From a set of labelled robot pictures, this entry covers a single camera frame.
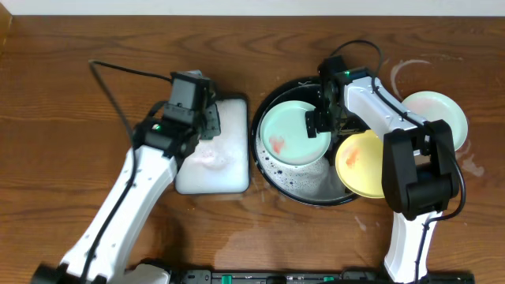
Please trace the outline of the mint plate top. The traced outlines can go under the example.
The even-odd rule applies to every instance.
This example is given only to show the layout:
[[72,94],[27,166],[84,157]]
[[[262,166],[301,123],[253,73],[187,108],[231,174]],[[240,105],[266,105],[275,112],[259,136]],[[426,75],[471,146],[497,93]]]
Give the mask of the mint plate top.
[[322,157],[330,146],[331,134],[309,138],[305,114],[312,110],[312,104],[299,100],[272,107],[260,123],[260,139],[268,153],[290,166],[304,166]]

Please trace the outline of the mint plate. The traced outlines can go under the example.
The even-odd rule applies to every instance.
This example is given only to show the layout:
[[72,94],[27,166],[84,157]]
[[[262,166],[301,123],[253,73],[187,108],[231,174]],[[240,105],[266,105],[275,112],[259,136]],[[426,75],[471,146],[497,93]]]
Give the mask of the mint plate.
[[272,107],[260,123],[260,139],[268,153],[290,166],[304,166],[322,157],[330,146],[331,134],[309,138],[305,114],[312,110],[312,104],[299,100]]
[[406,97],[402,105],[429,121],[444,120],[451,127],[455,150],[465,143],[468,121],[462,108],[453,99],[439,92],[421,91]]

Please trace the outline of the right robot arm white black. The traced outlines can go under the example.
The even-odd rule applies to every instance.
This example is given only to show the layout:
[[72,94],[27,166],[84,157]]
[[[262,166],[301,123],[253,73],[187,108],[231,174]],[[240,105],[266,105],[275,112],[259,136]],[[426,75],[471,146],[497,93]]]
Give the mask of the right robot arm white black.
[[465,201],[465,182],[455,159],[450,126],[427,121],[383,89],[366,67],[348,69],[333,55],[318,67],[321,91],[315,110],[305,115],[308,137],[321,133],[353,136],[369,129],[380,139],[380,182],[394,214],[389,251],[383,261],[393,283],[425,280],[431,229],[452,219],[449,201]]

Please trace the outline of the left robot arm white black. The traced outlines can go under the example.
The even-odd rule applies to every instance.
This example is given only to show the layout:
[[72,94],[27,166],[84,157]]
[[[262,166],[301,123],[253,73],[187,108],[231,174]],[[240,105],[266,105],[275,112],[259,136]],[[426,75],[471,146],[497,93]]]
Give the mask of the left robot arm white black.
[[79,241],[57,267],[40,264],[33,283],[168,283],[170,272],[127,262],[147,217],[200,139],[221,133],[215,93],[174,91],[131,129],[122,171]]

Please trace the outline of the yellow plate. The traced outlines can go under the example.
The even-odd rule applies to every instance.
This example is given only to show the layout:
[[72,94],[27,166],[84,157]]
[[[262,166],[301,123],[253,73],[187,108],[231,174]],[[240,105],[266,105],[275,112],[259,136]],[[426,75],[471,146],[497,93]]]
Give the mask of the yellow plate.
[[335,168],[342,183],[359,196],[383,199],[383,142],[372,131],[354,134],[339,146]]

